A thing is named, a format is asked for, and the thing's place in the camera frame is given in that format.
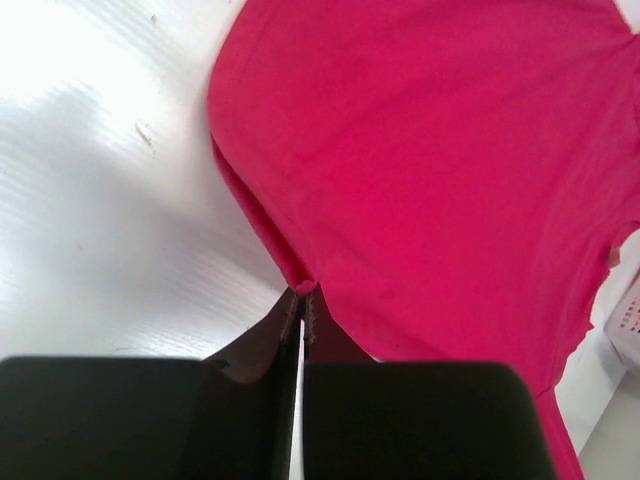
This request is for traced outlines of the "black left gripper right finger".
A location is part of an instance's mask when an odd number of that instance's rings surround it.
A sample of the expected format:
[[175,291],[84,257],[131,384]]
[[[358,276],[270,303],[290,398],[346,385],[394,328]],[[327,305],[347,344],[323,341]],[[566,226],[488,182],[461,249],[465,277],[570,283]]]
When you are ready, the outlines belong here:
[[381,363],[304,307],[302,460],[307,479],[542,479],[533,399],[495,363]]

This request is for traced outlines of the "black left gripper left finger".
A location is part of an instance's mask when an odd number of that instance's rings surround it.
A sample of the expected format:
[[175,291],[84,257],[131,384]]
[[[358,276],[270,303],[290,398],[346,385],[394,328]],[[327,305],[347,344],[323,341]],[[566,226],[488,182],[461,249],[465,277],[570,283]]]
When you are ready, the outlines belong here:
[[18,356],[1,363],[5,479],[285,479],[299,300],[204,360]]

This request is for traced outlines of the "magenta t shirt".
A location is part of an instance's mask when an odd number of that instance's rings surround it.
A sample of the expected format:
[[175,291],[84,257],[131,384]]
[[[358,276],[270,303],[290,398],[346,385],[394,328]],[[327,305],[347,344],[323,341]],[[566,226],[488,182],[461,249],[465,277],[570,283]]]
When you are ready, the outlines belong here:
[[639,228],[639,37],[612,1],[249,1],[207,100],[220,171],[299,294],[380,360],[555,395]]

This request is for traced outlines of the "white perforated plastic basket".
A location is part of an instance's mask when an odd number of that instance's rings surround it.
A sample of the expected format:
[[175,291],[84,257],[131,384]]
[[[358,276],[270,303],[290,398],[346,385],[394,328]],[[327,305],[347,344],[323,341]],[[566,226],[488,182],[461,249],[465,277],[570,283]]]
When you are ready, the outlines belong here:
[[640,367],[639,290],[639,273],[636,273],[604,327],[622,363],[636,374]]

